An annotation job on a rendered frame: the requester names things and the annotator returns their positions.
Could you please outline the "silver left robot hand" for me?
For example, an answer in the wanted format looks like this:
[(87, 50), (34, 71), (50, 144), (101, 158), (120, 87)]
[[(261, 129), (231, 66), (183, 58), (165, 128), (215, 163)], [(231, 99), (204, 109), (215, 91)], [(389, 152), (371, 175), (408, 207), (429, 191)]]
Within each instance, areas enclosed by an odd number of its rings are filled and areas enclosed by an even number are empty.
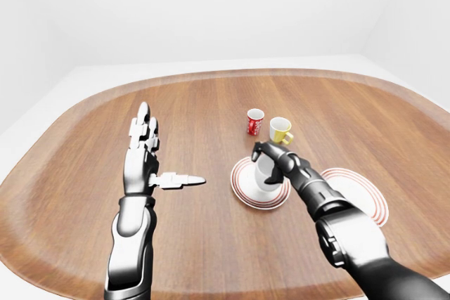
[(146, 102), (139, 106), (137, 116), (131, 121), (130, 143), (124, 160), (124, 192), (126, 195), (152, 195), (154, 188), (182, 189), (188, 185), (202, 185), (201, 176), (179, 175), (175, 172), (158, 174), (156, 152), (160, 147), (158, 120), (150, 115)]

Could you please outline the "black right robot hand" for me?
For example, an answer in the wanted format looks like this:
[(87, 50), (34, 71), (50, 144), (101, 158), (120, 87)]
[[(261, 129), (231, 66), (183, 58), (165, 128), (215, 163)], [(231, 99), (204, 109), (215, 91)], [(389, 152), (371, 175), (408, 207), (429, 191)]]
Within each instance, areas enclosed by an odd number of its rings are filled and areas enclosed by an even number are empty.
[(311, 168), (310, 163), (289, 149), (267, 142), (256, 142), (252, 150), (252, 161), (256, 162), (264, 153), (274, 163), (270, 175), (264, 180), (268, 185), (282, 183), (288, 178), (294, 189), (300, 194), (312, 181), (322, 181), (319, 173)]

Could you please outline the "white mug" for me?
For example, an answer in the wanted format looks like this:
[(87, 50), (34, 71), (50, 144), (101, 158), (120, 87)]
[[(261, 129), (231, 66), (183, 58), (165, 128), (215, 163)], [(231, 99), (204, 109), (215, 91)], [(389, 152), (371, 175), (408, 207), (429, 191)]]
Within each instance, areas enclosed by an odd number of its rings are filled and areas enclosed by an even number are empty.
[(255, 162), (253, 173), (250, 174), (249, 189), (251, 198), (260, 203), (272, 201), (279, 194), (281, 183), (268, 184), (266, 179), (271, 177), (274, 161), (267, 155), (261, 154)]

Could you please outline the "yellow mug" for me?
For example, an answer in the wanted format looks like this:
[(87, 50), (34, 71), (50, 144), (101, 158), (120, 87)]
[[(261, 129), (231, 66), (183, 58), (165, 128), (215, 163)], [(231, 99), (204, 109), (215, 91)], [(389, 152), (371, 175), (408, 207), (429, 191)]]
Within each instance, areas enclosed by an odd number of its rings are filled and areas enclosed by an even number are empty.
[(293, 135), (290, 130), (292, 128), (291, 122), (284, 117), (274, 117), (270, 121), (270, 139), (274, 143), (283, 143), (290, 145), (293, 141)]

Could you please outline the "white plate with red rings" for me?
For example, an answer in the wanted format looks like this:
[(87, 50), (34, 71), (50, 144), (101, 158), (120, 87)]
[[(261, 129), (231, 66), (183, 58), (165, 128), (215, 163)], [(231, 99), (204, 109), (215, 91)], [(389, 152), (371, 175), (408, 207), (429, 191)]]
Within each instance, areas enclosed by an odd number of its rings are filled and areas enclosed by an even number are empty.
[(383, 194), (366, 177), (345, 168), (329, 168), (321, 173), (334, 190), (360, 208), (379, 226), (383, 227), (390, 212)]
[(284, 204), (290, 196), (291, 189), (290, 181), (287, 178), (284, 178), (279, 194), (274, 200), (260, 203), (251, 198), (249, 182), (254, 166), (255, 162), (251, 160), (251, 157), (244, 157), (235, 164), (231, 171), (231, 187), (238, 199), (250, 207), (261, 210), (275, 209)]

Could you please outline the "red printed mug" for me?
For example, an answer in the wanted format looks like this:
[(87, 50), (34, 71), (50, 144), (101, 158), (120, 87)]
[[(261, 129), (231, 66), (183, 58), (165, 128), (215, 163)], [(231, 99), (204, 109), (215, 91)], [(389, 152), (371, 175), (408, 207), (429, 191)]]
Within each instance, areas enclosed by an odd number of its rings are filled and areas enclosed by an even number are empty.
[(258, 108), (252, 108), (247, 111), (247, 133), (257, 136), (262, 126), (264, 112)]

